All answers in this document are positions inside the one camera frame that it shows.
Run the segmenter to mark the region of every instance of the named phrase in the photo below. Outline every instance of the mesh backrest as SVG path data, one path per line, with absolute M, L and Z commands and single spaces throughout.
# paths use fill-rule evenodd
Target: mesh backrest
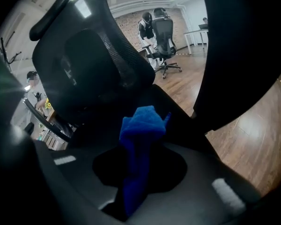
M 32 59 L 53 108 L 76 124 L 98 115 L 100 104 L 137 94 L 155 78 L 117 26 L 106 0 L 70 1 Z
M 172 56 L 175 46 L 173 42 L 173 21 L 170 18 L 157 18 L 152 22 L 153 30 L 156 34 L 157 48 L 160 54 Z

